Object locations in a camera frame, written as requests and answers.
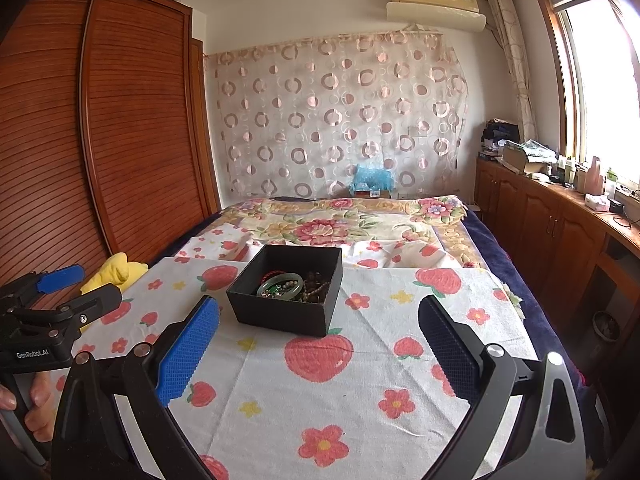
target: pink bottle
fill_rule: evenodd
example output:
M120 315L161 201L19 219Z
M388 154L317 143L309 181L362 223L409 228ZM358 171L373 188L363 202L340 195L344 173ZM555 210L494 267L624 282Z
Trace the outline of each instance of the pink bottle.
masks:
M604 175L600 174L600 158L593 157L591 167L584 179L584 192L599 196L604 192Z

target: window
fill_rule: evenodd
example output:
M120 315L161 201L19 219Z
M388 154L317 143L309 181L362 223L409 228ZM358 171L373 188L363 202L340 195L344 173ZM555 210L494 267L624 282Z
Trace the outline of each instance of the window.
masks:
M609 0L538 0L555 47L561 151L640 183L638 56Z

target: air conditioner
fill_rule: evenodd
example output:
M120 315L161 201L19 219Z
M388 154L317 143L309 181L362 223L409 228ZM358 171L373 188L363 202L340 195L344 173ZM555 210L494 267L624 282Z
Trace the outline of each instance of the air conditioner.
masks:
M386 18L469 32L480 32L486 25L477 0L392 0L386 4Z

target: black container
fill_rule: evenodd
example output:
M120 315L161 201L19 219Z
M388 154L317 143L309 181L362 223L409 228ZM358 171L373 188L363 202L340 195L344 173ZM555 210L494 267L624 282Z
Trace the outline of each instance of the black container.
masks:
M256 296L260 280L270 270L295 272L303 278L311 270L326 279L331 277L324 303ZM340 248L265 245L226 290L226 295L240 323L324 337L329 330L341 283Z

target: bed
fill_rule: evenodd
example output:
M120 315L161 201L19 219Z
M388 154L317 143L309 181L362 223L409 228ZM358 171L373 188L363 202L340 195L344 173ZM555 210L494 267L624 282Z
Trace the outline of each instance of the bed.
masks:
M426 294L512 355L566 356L507 255L456 197L256 199L191 234L124 293L117 311L88 327L74 351L125 354L137 342L155 341L202 294L216 298L220 328L170 409L218 480L421 478L468 408L415 322ZM343 248L327 338L235 320L225 290L267 243ZM579 394L578 372L567 362ZM54 372L57 391L65 374ZM478 476L497 464L518 403L512 399ZM128 405L120 409L141 464L158 475Z

